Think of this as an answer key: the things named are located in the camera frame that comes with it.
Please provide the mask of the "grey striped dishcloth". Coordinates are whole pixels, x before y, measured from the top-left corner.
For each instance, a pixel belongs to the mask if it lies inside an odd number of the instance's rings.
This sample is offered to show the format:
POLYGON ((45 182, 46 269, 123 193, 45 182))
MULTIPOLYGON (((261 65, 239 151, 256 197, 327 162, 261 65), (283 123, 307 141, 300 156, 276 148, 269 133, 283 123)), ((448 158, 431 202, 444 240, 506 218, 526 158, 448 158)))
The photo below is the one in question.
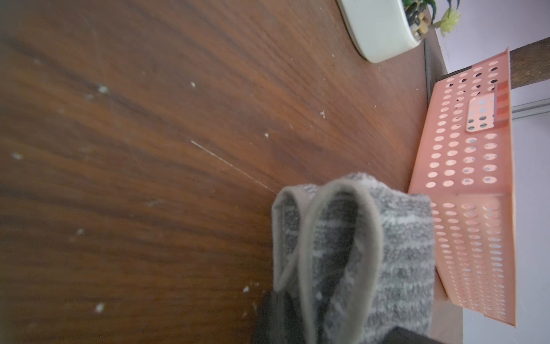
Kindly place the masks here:
POLYGON ((283 188, 272 204, 273 288, 306 343, 381 343, 395 327, 429 338, 435 285, 431 199, 366 173, 283 188))

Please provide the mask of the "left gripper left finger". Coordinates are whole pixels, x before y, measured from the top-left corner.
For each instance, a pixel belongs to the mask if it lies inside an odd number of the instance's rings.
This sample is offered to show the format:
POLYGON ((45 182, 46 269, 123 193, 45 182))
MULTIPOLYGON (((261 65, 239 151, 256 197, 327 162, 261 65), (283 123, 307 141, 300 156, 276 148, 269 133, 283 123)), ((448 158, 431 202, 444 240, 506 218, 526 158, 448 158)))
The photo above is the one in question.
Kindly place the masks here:
POLYGON ((265 295, 250 343, 306 343, 302 319, 288 292, 265 295))

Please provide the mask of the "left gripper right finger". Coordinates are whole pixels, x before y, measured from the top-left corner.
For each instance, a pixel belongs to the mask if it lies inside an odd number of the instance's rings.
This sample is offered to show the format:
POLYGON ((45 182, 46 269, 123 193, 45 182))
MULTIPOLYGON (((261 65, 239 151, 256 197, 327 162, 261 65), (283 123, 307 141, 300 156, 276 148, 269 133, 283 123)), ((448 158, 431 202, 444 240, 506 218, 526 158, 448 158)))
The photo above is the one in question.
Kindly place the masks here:
POLYGON ((443 344, 432 338, 414 333, 401 327, 393 328, 383 339, 381 344, 443 344))

